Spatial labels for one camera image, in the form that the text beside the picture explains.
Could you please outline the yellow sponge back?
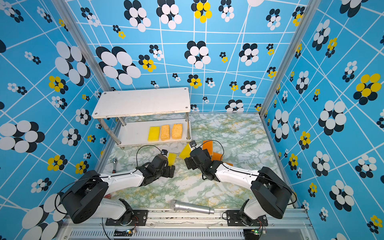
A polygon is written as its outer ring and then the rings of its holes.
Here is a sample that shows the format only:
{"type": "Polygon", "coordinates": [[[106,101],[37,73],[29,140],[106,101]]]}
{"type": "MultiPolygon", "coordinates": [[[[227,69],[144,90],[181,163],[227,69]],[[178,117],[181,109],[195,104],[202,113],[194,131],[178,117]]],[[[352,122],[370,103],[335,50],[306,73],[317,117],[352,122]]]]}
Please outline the yellow sponge back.
{"type": "Polygon", "coordinates": [[[190,157],[190,154],[191,154],[191,146],[190,144],[186,144],[186,146],[183,148],[183,150],[181,151],[179,157],[184,160],[186,158],[189,158],[190,157]]]}

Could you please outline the yellow sponge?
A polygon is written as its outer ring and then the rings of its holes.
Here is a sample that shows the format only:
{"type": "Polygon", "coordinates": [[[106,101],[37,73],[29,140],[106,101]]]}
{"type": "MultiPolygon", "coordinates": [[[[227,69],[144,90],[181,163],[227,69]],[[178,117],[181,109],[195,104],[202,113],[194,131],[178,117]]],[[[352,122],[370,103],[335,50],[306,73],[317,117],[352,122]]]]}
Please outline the yellow sponge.
{"type": "Polygon", "coordinates": [[[159,127],[159,126],[150,127],[149,135],[148,135],[148,141],[149,142],[157,142],[157,141],[159,141],[160,131],[161,131],[161,127],[159,127]]]}
{"type": "Polygon", "coordinates": [[[189,158],[190,157],[190,154],[191,154],[191,146],[190,144],[186,144],[186,146],[183,148],[183,150],[181,151],[179,157],[184,160],[186,158],[189,158]]]}
{"type": "Polygon", "coordinates": [[[177,154],[174,153],[169,153],[168,154],[168,165],[169,166],[174,166],[175,161],[176,161],[177,154]]]}

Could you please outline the orange sponge back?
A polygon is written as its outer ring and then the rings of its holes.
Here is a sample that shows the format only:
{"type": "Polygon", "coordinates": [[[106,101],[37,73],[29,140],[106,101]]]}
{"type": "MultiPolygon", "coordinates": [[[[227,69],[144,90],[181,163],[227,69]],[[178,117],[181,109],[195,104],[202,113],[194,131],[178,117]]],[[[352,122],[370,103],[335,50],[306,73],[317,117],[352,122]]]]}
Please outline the orange sponge back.
{"type": "Polygon", "coordinates": [[[213,153],[214,153],[214,151],[213,151],[213,141],[212,140],[203,141],[202,149],[203,150],[207,150],[209,155],[212,156],[213,153]]]}

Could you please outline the tan porous sponge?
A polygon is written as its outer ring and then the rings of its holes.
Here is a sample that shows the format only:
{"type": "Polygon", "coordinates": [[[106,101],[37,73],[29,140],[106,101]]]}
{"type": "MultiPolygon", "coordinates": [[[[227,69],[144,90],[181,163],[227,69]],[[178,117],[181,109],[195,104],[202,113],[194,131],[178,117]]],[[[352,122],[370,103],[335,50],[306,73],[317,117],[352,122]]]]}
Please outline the tan porous sponge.
{"type": "Polygon", "coordinates": [[[172,139],[180,140],[183,136],[183,124],[174,124],[172,128],[172,139]]]}
{"type": "Polygon", "coordinates": [[[161,141],[168,141],[171,139],[170,125],[161,126],[161,141]]]}

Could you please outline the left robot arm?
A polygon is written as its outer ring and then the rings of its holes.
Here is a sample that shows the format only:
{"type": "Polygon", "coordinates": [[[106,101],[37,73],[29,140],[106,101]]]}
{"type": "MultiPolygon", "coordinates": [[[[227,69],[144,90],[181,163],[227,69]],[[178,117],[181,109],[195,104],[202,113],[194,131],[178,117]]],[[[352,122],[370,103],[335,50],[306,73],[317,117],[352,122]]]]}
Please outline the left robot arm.
{"type": "Polygon", "coordinates": [[[106,218],[123,226],[133,224],[138,219],[128,202],[107,199],[106,196],[127,188],[147,186],[161,177],[173,178],[174,172],[175,166],[169,165],[162,154],[130,172],[108,175],[89,171],[60,196],[59,206],[75,224],[90,218],[106,218]]]}

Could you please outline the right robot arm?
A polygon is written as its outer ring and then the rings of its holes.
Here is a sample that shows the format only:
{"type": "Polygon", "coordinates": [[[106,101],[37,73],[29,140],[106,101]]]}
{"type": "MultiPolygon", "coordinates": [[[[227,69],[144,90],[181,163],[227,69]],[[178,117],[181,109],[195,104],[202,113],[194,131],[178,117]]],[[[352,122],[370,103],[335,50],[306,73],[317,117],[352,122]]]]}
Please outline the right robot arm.
{"type": "Polygon", "coordinates": [[[212,160],[207,150],[195,148],[185,158],[188,169],[199,169],[205,180],[231,183],[251,190],[255,198],[246,200],[239,211],[239,219],[246,226],[252,226],[264,215],[282,219],[293,191],[268,168],[245,170],[228,165],[222,161],[212,160]]]}

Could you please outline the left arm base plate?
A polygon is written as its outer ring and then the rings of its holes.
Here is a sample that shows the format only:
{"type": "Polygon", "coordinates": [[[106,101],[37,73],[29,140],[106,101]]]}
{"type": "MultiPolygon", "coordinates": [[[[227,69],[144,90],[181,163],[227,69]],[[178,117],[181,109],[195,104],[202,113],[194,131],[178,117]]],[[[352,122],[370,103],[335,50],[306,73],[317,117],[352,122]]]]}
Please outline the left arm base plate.
{"type": "Polygon", "coordinates": [[[108,218],[104,221],[106,226],[145,226],[148,219],[148,210],[132,210],[118,220],[108,218]]]}

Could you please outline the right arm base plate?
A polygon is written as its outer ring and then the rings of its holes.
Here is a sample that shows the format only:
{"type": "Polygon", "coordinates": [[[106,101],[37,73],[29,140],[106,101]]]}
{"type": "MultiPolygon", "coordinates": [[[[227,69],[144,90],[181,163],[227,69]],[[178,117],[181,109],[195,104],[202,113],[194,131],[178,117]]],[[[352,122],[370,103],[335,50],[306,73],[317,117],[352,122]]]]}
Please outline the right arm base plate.
{"type": "Polygon", "coordinates": [[[269,225],[266,215],[256,218],[255,220],[240,214],[240,210],[225,211],[225,219],[229,227],[267,227],[269,225]]]}

